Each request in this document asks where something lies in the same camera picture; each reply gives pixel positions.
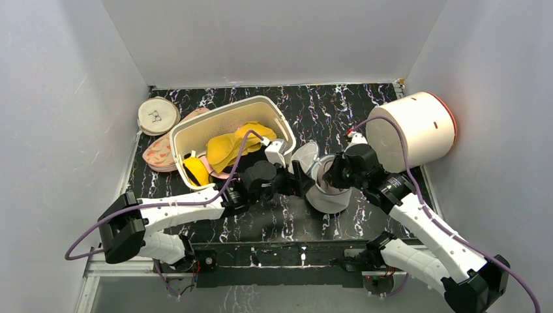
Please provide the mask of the white mesh bag blue zipper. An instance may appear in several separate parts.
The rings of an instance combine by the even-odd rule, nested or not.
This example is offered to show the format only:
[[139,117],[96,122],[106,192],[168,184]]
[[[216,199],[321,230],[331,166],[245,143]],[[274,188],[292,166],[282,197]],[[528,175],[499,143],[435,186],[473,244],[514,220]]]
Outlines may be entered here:
[[334,155],[320,156],[319,145],[308,142],[298,148],[291,159],[299,161],[301,169],[315,181],[305,196],[313,208],[321,213],[336,214],[348,207],[352,189],[334,188],[323,180],[323,175],[333,165]]

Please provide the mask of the brown bra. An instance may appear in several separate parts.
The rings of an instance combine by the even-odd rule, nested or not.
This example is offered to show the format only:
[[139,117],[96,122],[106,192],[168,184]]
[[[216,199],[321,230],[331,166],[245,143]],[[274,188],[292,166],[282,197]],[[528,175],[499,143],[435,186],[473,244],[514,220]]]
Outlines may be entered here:
[[342,189],[331,186],[322,176],[318,177],[318,183],[322,191],[328,195],[340,194]]

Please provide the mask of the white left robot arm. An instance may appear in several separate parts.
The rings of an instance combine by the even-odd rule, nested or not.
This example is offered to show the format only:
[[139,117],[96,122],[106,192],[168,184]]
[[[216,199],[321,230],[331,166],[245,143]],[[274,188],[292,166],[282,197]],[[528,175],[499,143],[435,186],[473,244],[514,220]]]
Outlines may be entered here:
[[298,161],[290,167],[259,161],[223,183],[188,194],[149,199],[126,192],[98,218],[105,260],[117,264],[141,256],[187,271],[195,261],[188,239],[165,229],[240,215],[275,194],[303,197],[314,185]]

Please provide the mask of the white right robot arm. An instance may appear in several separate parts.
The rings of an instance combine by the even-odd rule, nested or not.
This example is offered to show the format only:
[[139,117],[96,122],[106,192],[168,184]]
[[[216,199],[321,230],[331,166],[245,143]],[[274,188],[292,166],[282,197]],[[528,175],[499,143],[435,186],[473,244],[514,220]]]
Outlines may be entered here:
[[323,168],[322,181],[339,189],[356,188],[372,205],[406,226],[430,251],[417,250],[382,232],[355,256],[344,256],[362,271],[395,267],[443,295],[455,312],[485,312],[506,291],[509,263],[496,262],[455,239],[455,232],[418,198],[403,173],[388,173],[366,143],[339,153]]

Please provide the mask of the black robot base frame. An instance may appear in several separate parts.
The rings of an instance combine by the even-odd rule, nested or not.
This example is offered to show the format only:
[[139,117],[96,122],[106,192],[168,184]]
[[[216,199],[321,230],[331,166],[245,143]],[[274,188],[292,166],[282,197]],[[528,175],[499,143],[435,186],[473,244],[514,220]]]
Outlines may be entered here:
[[199,288],[223,286],[342,286],[387,293],[399,286],[399,270],[357,262],[364,241],[291,241],[194,244],[195,265],[172,269],[159,263],[178,289],[184,278]]

